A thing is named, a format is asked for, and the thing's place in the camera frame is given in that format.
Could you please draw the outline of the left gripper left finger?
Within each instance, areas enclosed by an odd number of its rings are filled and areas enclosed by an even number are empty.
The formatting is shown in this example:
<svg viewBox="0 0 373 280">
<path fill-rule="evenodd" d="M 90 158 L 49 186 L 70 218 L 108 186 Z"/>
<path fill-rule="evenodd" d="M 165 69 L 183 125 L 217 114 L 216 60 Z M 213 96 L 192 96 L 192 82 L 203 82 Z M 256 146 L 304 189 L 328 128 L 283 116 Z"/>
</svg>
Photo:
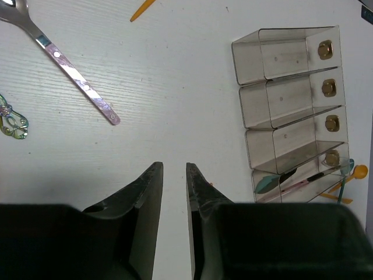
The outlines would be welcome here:
<svg viewBox="0 0 373 280">
<path fill-rule="evenodd" d="M 63 204 L 1 205 L 2 279 L 151 279 L 163 164 L 80 211 Z"/>
</svg>

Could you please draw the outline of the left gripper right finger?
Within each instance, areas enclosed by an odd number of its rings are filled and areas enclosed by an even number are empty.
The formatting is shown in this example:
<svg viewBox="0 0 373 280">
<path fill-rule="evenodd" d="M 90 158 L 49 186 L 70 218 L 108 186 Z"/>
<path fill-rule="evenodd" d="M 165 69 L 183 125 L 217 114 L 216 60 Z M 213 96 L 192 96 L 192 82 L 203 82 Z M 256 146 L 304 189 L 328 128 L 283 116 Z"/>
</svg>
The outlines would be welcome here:
<svg viewBox="0 0 373 280">
<path fill-rule="evenodd" d="M 372 246 L 339 204 L 237 203 L 186 165 L 193 279 L 371 279 Z"/>
</svg>

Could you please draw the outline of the teal plastic knife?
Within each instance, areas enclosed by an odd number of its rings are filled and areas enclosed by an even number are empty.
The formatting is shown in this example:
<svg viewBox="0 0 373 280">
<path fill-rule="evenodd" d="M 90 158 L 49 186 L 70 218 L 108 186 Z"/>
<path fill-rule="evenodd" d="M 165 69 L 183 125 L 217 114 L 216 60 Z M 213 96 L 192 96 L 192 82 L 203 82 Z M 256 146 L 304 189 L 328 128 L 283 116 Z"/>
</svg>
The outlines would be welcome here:
<svg viewBox="0 0 373 280">
<path fill-rule="evenodd" d="M 287 179 L 289 179 L 292 175 L 296 173 L 297 169 L 293 169 L 292 171 L 289 171 L 287 173 L 284 173 L 282 175 L 271 175 L 271 176 L 265 176 L 262 178 L 259 183 L 255 187 L 255 194 L 265 194 L 269 191 L 276 188 L 278 185 L 285 182 Z"/>
</svg>

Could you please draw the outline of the silver knife pink handle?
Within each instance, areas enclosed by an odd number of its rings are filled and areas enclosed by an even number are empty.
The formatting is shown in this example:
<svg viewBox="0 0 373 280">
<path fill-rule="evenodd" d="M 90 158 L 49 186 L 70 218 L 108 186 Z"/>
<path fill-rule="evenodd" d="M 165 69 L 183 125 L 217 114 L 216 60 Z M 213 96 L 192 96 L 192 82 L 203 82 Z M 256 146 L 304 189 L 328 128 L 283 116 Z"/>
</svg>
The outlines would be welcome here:
<svg viewBox="0 0 373 280">
<path fill-rule="evenodd" d="M 305 179 L 305 180 L 303 180 L 301 182 L 298 182 L 296 184 L 293 184 L 293 185 L 291 185 L 291 186 L 289 186 L 289 187 L 281 190 L 280 194 L 267 195 L 267 196 L 261 198 L 259 200 L 259 202 L 260 203 L 264 203 L 264 202 L 273 201 L 273 200 L 275 200 L 277 198 L 280 198 L 282 195 L 286 195 L 286 194 L 290 193 L 293 190 L 297 190 L 297 189 L 299 189 L 299 188 L 301 188 L 303 186 L 306 186 L 306 185 L 308 185 L 308 184 L 310 184 L 310 183 L 312 183 L 312 182 L 314 182 L 314 181 L 316 181 L 316 180 L 324 177 L 325 175 L 326 175 L 325 171 L 317 173 L 317 174 L 315 174 L 315 175 L 313 175 L 313 176 L 311 176 L 311 177 L 309 177 L 309 178 L 307 178 L 307 179 Z"/>
</svg>

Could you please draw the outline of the iridescent ornate spoon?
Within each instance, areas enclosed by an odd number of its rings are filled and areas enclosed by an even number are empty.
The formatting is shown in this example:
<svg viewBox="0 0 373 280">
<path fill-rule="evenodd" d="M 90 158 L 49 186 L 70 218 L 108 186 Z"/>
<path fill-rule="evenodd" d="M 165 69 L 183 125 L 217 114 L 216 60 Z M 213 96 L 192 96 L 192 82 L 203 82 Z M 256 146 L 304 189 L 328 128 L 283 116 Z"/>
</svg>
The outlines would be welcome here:
<svg viewBox="0 0 373 280">
<path fill-rule="evenodd" d="M 1 132 L 14 139 L 25 139 L 28 136 L 28 128 L 28 119 L 14 111 L 1 95 Z"/>
</svg>

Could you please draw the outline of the silver spoon pink handle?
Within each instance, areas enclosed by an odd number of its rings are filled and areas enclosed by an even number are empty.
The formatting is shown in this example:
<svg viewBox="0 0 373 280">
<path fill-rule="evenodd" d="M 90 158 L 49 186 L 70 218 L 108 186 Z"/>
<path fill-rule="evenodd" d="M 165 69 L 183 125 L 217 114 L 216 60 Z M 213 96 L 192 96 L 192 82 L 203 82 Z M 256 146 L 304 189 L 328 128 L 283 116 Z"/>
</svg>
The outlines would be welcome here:
<svg viewBox="0 0 373 280">
<path fill-rule="evenodd" d="M 27 1 L 1 1 L 1 20 L 23 29 L 112 125 L 121 122 L 114 109 L 32 21 Z"/>
</svg>

